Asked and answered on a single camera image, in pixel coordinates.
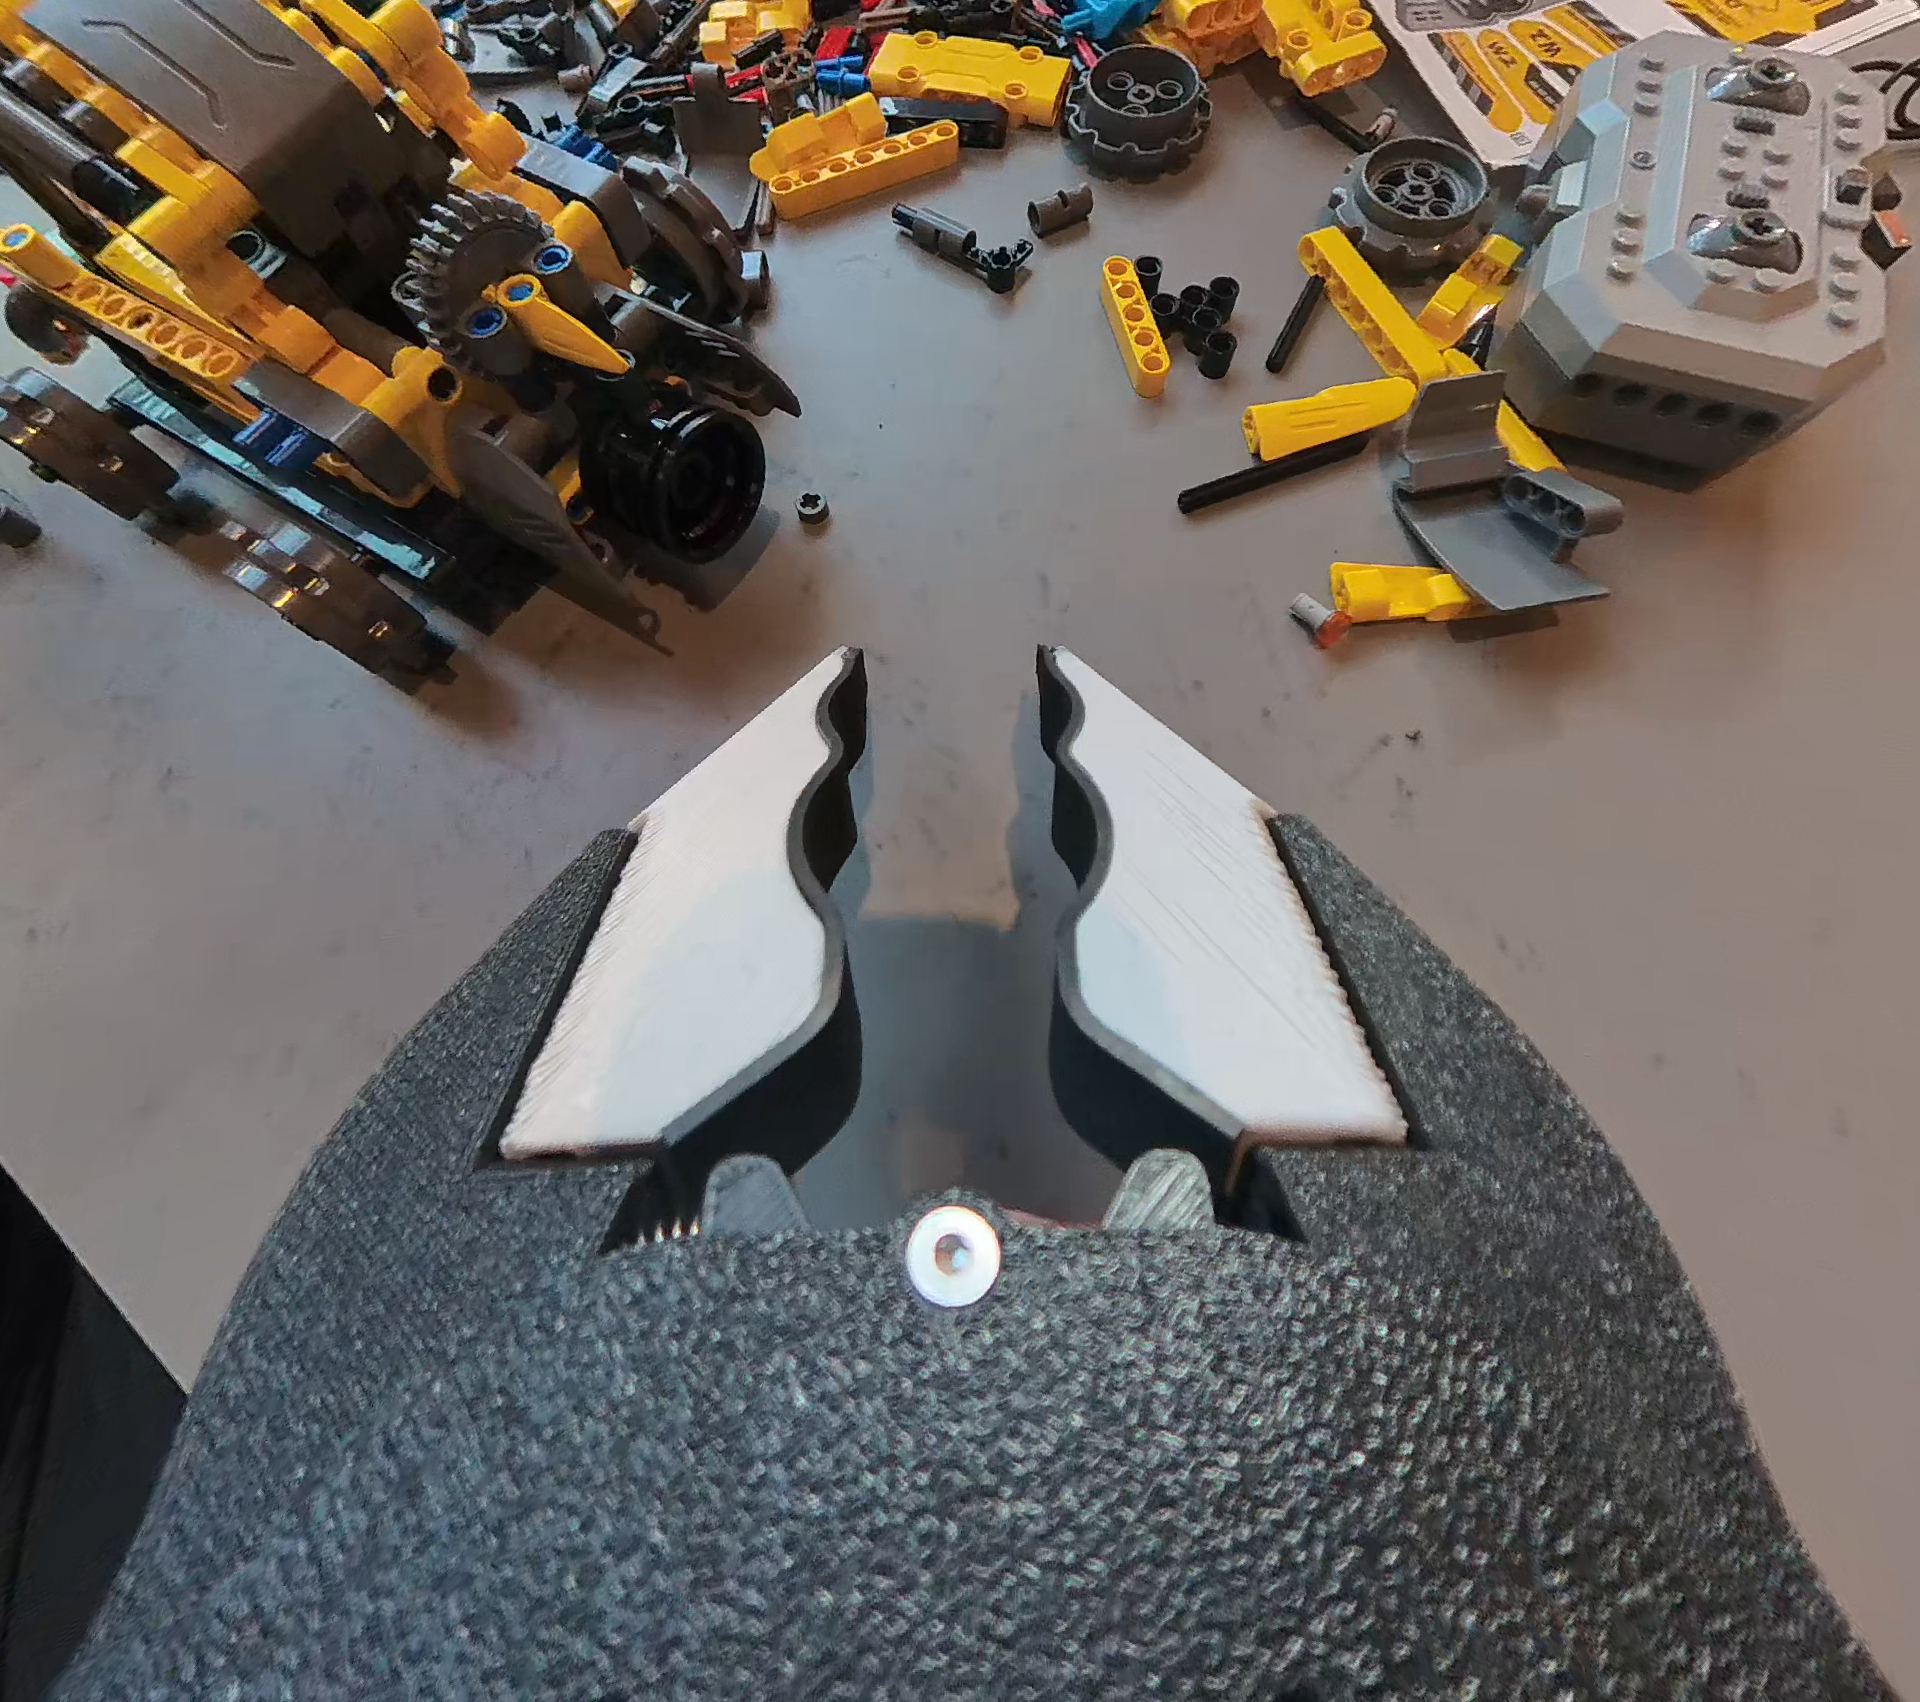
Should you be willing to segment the long yellow holed beam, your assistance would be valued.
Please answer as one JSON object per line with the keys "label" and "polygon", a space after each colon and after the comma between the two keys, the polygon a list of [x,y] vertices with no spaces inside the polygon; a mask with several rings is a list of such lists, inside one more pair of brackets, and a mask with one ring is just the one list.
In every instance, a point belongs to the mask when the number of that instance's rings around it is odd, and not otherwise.
{"label": "long yellow holed beam", "polygon": [[1417,318],[1340,228],[1306,231],[1298,242],[1298,257],[1384,375],[1416,385],[1452,375],[1454,364],[1445,345],[1420,328]]}

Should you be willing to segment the yellow toy brick vehicle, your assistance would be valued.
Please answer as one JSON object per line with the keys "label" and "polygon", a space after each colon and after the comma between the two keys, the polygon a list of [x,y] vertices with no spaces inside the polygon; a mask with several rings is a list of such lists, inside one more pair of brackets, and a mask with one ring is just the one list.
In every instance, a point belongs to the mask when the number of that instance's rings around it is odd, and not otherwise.
{"label": "yellow toy brick vehicle", "polygon": [[3,228],[3,321],[130,373],[14,370],[3,444],[374,678],[546,590],[664,653],[638,586],[700,605],[755,529],[761,257],[483,103],[418,0],[3,0],[2,115],[53,222]]}

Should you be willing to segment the yellow wedge panel piece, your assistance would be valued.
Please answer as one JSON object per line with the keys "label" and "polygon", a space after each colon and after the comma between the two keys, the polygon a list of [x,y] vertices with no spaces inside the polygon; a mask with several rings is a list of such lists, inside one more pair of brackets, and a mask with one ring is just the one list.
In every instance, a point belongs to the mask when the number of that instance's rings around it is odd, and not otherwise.
{"label": "yellow wedge panel piece", "polygon": [[1260,463],[1367,438],[1399,422],[1421,385],[1397,373],[1333,383],[1306,396],[1252,403],[1242,412],[1242,435]]}

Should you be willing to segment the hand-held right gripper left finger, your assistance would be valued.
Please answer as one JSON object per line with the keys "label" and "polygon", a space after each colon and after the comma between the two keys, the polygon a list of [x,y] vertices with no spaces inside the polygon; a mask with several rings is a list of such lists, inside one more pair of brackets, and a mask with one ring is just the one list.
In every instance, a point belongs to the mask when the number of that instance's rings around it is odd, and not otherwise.
{"label": "hand-held right gripper left finger", "polygon": [[830,894],[855,843],[860,647],[834,647],[630,826],[497,1149],[807,1162],[851,1113],[860,1016]]}

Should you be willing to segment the grey curved panel piece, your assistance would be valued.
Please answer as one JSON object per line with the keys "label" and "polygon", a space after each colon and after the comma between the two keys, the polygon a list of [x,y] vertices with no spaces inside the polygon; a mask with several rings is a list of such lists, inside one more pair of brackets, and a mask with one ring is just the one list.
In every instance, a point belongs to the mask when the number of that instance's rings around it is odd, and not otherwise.
{"label": "grey curved panel piece", "polygon": [[1610,595],[1574,550],[1622,524],[1607,490],[1560,462],[1524,465],[1500,434],[1505,377],[1429,379],[1397,435],[1391,501],[1411,539],[1491,616],[1532,616]]}

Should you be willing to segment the black clip connector piece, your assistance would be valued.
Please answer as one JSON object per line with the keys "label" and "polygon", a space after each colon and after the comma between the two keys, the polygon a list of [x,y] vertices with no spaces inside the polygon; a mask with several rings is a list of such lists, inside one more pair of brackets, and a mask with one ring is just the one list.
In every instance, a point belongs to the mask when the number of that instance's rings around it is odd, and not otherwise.
{"label": "black clip connector piece", "polygon": [[991,294],[1009,296],[1027,267],[1035,243],[1027,237],[981,246],[977,231],[954,217],[907,202],[890,205],[890,220],[918,249],[980,280]]}

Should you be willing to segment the person's dark clothing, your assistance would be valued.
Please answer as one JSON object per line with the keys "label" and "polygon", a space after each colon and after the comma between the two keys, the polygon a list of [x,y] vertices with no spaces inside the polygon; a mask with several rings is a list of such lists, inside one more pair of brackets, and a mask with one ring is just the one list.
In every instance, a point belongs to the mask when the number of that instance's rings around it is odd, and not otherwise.
{"label": "person's dark clothing", "polygon": [[122,1568],[183,1390],[2,1178],[2,1695],[56,1687]]}

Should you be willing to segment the cluster of black connectors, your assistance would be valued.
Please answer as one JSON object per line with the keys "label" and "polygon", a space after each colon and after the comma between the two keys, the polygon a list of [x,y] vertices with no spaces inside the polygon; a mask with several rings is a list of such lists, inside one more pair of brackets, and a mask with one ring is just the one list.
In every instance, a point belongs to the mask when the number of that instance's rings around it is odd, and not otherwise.
{"label": "cluster of black connectors", "polygon": [[1211,274],[1206,280],[1172,286],[1159,256],[1135,254],[1129,262],[1145,292],[1148,313],[1159,339],[1182,348],[1203,379],[1221,382],[1235,364],[1240,277]]}

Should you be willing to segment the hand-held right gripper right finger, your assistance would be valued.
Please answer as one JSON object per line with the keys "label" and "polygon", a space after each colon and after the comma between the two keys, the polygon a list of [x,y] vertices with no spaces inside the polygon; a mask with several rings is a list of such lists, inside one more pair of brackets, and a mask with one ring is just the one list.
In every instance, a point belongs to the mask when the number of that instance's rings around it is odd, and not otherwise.
{"label": "hand-held right gripper right finger", "polygon": [[1408,1113],[1278,834],[1279,813],[1068,647],[1035,652],[1071,1122],[1103,1152],[1404,1148]]}

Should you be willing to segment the grey desk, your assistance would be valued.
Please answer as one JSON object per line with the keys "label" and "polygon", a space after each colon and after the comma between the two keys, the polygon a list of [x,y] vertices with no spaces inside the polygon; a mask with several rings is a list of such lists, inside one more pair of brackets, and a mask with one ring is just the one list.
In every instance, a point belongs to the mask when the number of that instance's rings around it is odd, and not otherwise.
{"label": "grey desk", "polygon": [[[1046,1082],[1035,650],[1062,642],[1311,819],[1501,1006],[1682,1257],[1836,1597],[1915,1692],[1915,257],[1886,361],[1692,494],[1615,478],[1610,597],[1482,635],[1290,619],[1405,541],[1371,457],[1211,514],[1246,402],[1356,379],[1331,313],[1261,355],[1342,148],[1261,64],[1182,173],[1100,186],[1009,298],[886,202],[769,233],[769,516],[657,653],[539,595],[416,697],[6,463],[3,1164],[187,1383],[310,1153],[397,1038],[604,827],[860,644],[862,836],[834,888],[857,1107],[832,1226],[920,1191],[1093,1215]],[[1139,397],[1110,254],[1233,274],[1224,379]],[[827,522],[798,522],[804,490]]]}

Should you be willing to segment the yellow angled brick piece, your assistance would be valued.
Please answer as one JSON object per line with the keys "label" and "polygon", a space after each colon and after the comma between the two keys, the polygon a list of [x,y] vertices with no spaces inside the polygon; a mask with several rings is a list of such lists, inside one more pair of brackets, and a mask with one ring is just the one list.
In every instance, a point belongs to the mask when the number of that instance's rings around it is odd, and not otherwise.
{"label": "yellow angled brick piece", "polygon": [[1465,336],[1503,298],[1526,247],[1489,229],[1427,296],[1413,321],[1442,348],[1461,348]]}

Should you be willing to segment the grey toy control hub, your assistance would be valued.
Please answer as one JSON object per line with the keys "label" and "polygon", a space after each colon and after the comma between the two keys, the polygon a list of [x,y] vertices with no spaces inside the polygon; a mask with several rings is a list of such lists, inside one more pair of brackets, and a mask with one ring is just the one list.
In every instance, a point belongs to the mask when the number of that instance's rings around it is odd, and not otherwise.
{"label": "grey toy control hub", "polygon": [[1560,449],[1712,482],[1884,364],[1895,202],[1868,75],[1650,34],[1579,69],[1533,149],[1489,368]]}

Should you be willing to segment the yellow piece with orange tip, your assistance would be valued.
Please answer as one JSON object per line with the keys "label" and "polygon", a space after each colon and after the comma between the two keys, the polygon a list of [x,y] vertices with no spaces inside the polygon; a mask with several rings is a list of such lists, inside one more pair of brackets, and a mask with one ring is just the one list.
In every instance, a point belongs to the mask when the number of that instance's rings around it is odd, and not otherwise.
{"label": "yellow piece with orange tip", "polygon": [[1325,595],[1302,591],[1287,614],[1316,647],[1329,650],[1356,627],[1449,624],[1491,609],[1443,565],[1331,561]]}

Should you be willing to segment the short yellow holed beam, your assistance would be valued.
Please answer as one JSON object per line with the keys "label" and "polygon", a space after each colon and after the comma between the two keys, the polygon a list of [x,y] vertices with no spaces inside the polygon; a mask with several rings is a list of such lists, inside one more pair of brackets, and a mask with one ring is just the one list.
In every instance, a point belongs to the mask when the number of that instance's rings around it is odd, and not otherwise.
{"label": "short yellow holed beam", "polygon": [[1172,352],[1154,318],[1149,292],[1127,256],[1110,254],[1102,260],[1100,303],[1133,394],[1159,397],[1172,370]]}

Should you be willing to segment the grey toy wheel hub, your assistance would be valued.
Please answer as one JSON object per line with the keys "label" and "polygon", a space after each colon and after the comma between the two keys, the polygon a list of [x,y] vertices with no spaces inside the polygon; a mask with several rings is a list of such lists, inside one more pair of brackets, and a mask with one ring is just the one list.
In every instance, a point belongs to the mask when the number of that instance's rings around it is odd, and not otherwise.
{"label": "grey toy wheel hub", "polygon": [[1328,192],[1328,215],[1377,274],[1426,277],[1476,247],[1491,192],[1491,173],[1467,148],[1402,133],[1356,154]]}
{"label": "grey toy wheel hub", "polygon": [[1103,52],[1071,85],[1062,133],[1093,172],[1148,181],[1188,167],[1211,126],[1196,64],[1154,42]]}

